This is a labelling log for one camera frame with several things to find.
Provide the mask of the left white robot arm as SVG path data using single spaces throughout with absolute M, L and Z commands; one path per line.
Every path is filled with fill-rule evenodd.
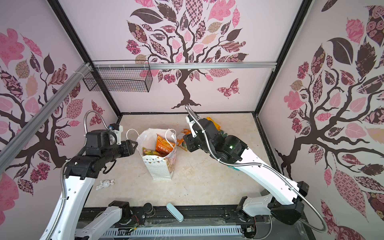
M 132 156 L 138 143 L 121 140 L 121 133 L 94 130 L 86 133 L 85 145 L 61 172 L 62 194 L 43 232 L 42 240 L 98 240 L 114 224 L 132 215 L 129 203 L 117 201 L 81 230 L 77 230 L 87 197 L 100 173 L 107 174 L 108 163 Z

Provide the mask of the left aluminium rail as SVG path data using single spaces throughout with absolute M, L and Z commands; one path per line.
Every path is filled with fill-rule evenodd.
M 19 152 L 36 134 L 44 122 L 51 116 L 54 110 L 65 99 L 69 92 L 79 83 L 83 77 L 91 71 L 90 63 L 82 64 L 71 77 L 63 84 L 56 94 L 51 97 L 37 114 L 23 127 L 10 143 L 1 152 L 1 173 L 16 158 Z

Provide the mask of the left metal flex conduit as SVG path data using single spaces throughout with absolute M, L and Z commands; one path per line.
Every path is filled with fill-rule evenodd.
M 84 118 L 83 118 L 83 125 L 84 125 L 84 131 L 85 131 L 85 133 L 84 133 L 85 141 L 84 141 L 83 147 L 79 151 L 80 155 L 82 155 L 85 152 L 85 147 L 87 144 L 86 134 L 88 133 L 87 119 L 88 119 L 88 115 L 91 113 L 95 113 L 97 116 L 99 116 L 104 127 L 107 130 L 109 130 L 108 126 L 106 125 L 105 120 L 103 119 L 102 115 L 99 112 L 97 112 L 95 110 L 87 111 L 84 115 Z M 61 190 L 62 190 L 61 196 L 59 197 L 59 200 L 58 200 L 58 203 L 55 207 L 54 213 L 53 213 L 53 215 L 52 215 L 52 217 L 51 217 L 51 219 L 50 219 L 50 221 L 46 227 L 46 230 L 44 231 L 43 235 L 41 236 L 40 240 L 52 240 L 54 232 L 55 232 L 57 226 L 59 225 L 60 219 L 61 219 L 62 214 L 63 214 L 63 210 L 64 210 L 65 205 L 66 205 L 67 197 L 68 197 L 64 173 L 66 170 L 66 165 L 70 162 L 70 160 L 71 159 L 66 160 L 65 163 L 63 164 L 62 168 L 61 168 L 61 171 L 60 171 L 60 184 L 61 184 Z

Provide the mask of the aluminium rail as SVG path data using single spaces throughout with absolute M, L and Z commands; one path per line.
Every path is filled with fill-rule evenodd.
M 91 71 L 90 63 L 82 64 L 71 77 L 63 84 L 56 94 L 51 97 L 37 114 L 23 127 L 10 143 L 1 152 L 1 173 L 16 158 L 19 152 L 36 134 L 44 122 L 51 116 L 54 110 L 65 99 L 69 92 L 79 83 L 83 77 Z
M 237 62 L 237 63 L 144 63 L 144 64 L 96 64 L 96 68 L 145 68 L 148 70 L 175 69 L 275 69 L 276 62 Z

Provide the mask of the orange chestnut snack bag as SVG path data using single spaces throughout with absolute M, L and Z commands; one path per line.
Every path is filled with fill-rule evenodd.
M 166 157 L 169 154 L 175 154 L 176 144 L 160 135 L 157 135 L 156 152 L 156 155 L 159 157 Z

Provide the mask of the pink Fox's candy bag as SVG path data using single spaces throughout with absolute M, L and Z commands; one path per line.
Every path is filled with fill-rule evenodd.
M 147 148 L 144 148 L 144 147 L 142 148 L 142 150 L 143 150 L 143 155 L 144 156 L 159 156 L 159 157 L 162 156 L 161 153 L 159 153 L 157 151 L 153 151 L 153 150 L 147 149 Z

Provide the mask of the small white plush toy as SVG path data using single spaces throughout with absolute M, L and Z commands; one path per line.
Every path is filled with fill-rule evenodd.
M 102 189 L 106 189 L 106 188 L 109 188 L 111 186 L 113 186 L 115 184 L 115 180 L 114 179 L 111 179 L 111 180 L 102 180 L 100 181 L 100 183 L 96 186 L 95 190 L 96 191 L 99 191 L 99 190 L 102 190 Z

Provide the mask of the white paper gift bag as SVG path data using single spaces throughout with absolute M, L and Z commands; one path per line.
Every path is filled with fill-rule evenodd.
M 156 150 L 157 135 L 160 135 L 172 143 L 176 144 L 176 153 L 169 154 L 166 157 L 159 156 L 144 156 L 142 148 Z M 142 157 L 153 180 L 171 180 L 177 158 L 177 138 L 174 129 L 147 129 L 141 134 L 138 134 L 136 139 L 138 143 L 137 150 Z

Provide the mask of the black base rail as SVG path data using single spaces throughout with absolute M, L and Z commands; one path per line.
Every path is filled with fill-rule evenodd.
M 224 224 L 240 226 L 245 237 L 251 238 L 257 234 L 257 223 L 268 219 L 275 219 L 283 224 L 292 226 L 301 222 L 302 214 L 291 207 L 278 208 L 274 213 L 262 213 L 254 217 L 246 214 L 242 207 L 244 202 L 238 205 L 214 205 L 214 206 L 176 206 L 184 215 L 183 221 L 192 220 L 218 220 Z M 79 208 L 76 213 L 63 211 L 57 230 L 68 230 L 72 235 L 79 222 L 87 223 L 84 231 L 84 240 L 95 239 L 110 228 L 141 228 L 150 224 L 178 222 L 165 206 L 154 206 L 156 214 L 146 218 L 143 206 L 131 207 L 128 202 L 113 201 L 106 208 Z

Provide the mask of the black knob on base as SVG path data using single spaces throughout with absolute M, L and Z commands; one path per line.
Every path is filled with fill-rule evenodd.
M 151 203 L 145 203 L 143 206 L 143 211 L 146 218 L 150 218 L 156 214 L 156 210 Z

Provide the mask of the light blue remote-like device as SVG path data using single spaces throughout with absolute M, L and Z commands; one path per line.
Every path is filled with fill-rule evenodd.
M 184 215 L 171 203 L 166 205 L 168 212 L 178 221 L 182 222 L 184 220 Z

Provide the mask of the orange white snack packet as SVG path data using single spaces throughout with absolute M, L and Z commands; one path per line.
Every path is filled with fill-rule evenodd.
M 177 146 L 183 149 L 184 151 L 188 151 L 184 136 L 190 133 L 191 131 L 189 129 L 183 129 L 180 133 L 177 134 Z

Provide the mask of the yellow corn snack bag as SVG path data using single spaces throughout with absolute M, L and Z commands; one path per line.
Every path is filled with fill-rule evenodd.
M 208 121 L 211 121 L 211 122 L 215 125 L 215 127 L 216 127 L 216 129 L 217 129 L 218 131 L 221 131 L 221 126 L 220 126 L 219 124 L 217 124 L 212 118 L 207 117 L 207 120 L 208 120 Z

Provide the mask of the back aluminium rail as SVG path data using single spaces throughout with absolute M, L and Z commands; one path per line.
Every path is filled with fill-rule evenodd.
M 148 70 L 175 69 L 275 69 L 276 62 L 237 62 L 237 63 L 144 63 L 144 64 L 96 64 L 96 68 L 145 68 Z

